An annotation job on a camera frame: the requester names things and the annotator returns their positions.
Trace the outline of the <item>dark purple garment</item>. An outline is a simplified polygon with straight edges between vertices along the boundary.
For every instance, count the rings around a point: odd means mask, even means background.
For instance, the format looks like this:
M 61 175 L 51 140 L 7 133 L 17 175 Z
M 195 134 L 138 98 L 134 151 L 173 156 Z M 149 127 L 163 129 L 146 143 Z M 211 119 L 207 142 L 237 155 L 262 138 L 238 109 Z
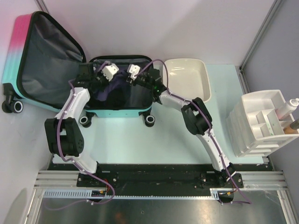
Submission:
M 109 82 L 109 85 L 103 91 L 97 91 L 93 94 L 94 98 L 99 101 L 106 101 L 112 94 L 117 97 L 127 98 L 130 95 L 130 85 L 127 82 L 128 73 L 121 70 Z

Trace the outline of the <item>cream plastic basin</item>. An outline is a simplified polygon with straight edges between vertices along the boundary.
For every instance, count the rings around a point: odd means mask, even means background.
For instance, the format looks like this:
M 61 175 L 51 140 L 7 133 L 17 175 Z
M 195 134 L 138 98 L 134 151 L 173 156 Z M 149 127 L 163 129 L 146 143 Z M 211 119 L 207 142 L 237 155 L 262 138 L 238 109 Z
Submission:
M 164 63 L 163 84 L 171 92 L 187 99 L 199 97 L 205 103 L 211 99 L 209 75 L 202 60 L 175 58 Z

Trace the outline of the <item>pink and teal children's suitcase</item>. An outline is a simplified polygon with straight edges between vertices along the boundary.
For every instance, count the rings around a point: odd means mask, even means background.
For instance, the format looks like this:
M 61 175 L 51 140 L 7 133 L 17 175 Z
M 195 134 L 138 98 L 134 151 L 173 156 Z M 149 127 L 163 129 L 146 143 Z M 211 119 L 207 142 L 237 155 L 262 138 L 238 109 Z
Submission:
M 80 44 L 52 16 L 42 11 L 20 15 L 14 21 L 2 75 L 2 110 L 21 113 L 23 102 L 28 102 L 60 111 L 70 94 L 68 81 L 79 74 L 79 65 L 97 62 L 97 68 L 105 61 L 116 64 L 118 72 L 127 72 L 130 64 L 147 71 L 153 68 L 151 59 L 143 55 L 97 56 L 88 61 Z M 93 116 L 143 116 L 145 125 L 152 127 L 155 118 L 151 115 L 151 91 L 138 85 L 130 87 L 130 97 L 120 109 L 105 107 L 106 101 L 96 100 L 93 94 L 97 91 L 91 91 L 81 124 L 89 127 Z

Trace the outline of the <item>pink teal gradient bottle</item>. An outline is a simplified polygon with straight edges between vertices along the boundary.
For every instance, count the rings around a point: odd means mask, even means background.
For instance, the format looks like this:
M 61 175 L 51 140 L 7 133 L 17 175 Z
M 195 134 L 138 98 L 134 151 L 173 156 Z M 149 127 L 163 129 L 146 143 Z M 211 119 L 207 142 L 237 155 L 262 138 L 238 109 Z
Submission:
M 277 118 L 279 120 L 285 119 L 287 116 L 289 116 L 292 112 L 294 112 L 297 107 L 299 106 L 299 99 L 294 98 L 286 101 L 281 107 L 279 107 L 275 112 L 277 115 Z

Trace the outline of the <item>black garment with print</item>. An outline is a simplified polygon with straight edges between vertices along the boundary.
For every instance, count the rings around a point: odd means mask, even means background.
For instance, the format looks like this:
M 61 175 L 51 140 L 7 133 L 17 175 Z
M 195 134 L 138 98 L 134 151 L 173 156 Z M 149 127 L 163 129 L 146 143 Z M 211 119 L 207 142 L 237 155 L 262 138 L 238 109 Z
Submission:
M 106 99 L 105 107 L 110 109 L 123 108 L 130 97 L 129 87 L 120 87 L 112 90 Z

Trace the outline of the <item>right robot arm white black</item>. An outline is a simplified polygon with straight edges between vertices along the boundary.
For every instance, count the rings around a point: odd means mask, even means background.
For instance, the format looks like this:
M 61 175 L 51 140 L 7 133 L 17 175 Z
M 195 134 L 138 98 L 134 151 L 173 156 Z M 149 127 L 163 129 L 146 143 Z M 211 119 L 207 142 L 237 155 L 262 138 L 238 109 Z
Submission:
M 173 108 L 182 113 L 187 130 L 195 135 L 206 149 L 216 174 L 215 181 L 220 187 L 227 187 L 236 173 L 234 165 L 225 156 L 215 137 L 212 117 L 201 98 L 188 100 L 172 93 L 162 82 L 159 70 L 141 69 L 137 65 L 129 65 L 128 82 L 151 91 L 153 101 Z

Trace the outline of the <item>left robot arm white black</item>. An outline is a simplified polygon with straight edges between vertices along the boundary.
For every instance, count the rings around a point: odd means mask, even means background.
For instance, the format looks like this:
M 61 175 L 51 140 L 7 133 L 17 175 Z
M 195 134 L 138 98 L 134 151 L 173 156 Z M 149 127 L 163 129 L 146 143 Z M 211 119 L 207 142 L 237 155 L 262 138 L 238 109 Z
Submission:
M 88 174 L 87 181 L 97 187 L 103 182 L 103 174 L 96 171 L 97 161 L 84 151 L 80 115 L 90 100 L 90 92 L 106 88 L 118 69 L 106 73 L 103 70 L 112 65 L 110 61 L 97 68 L 94 68 L 95 64 L 97 62 L 79 65 L 79 74 L 68 81 L 71 90 L 65 104 L 54 118 L 45 121 L 44 126 L 50 152 L 64 162 L 71 162 L 81 173 Z

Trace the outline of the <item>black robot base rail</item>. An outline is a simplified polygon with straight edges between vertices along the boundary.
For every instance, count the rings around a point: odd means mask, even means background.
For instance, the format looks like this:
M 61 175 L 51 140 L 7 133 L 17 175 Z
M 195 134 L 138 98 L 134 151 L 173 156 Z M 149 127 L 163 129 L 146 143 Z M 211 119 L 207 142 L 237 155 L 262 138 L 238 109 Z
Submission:
M 100 182 L 86 174 L 75 176 L 75 186 L 91 189 L 87 198 L 99 202 L 125 197 L 196 197 L 210 196 L 211 188 L 244 188 L 245 172 L 272 171 L 272 165 L 236 165 L 236 174 L 228 182 L 211 165 L 99 165 L 95 173 Z

